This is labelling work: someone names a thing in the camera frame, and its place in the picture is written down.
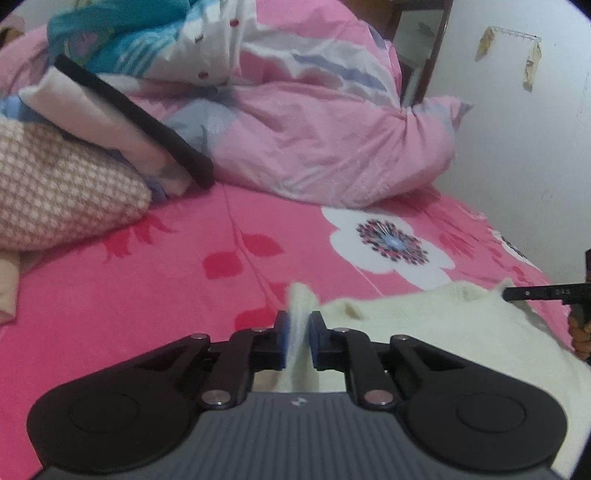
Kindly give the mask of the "person's right hand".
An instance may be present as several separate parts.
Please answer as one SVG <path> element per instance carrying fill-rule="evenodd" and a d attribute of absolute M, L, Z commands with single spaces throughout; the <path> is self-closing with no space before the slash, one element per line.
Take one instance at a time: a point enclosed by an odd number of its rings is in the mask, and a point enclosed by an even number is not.
<path fill-rule="evenodd" d="M 590 339 L 590 324 L 584 326 L 579 325 L 579 320 L 570 314 L 568 317 L 568 332 L 571 337 L 571 345 L 576 356 L 583 360 L 590 360 L 591 353 L 591 339 Z"/>

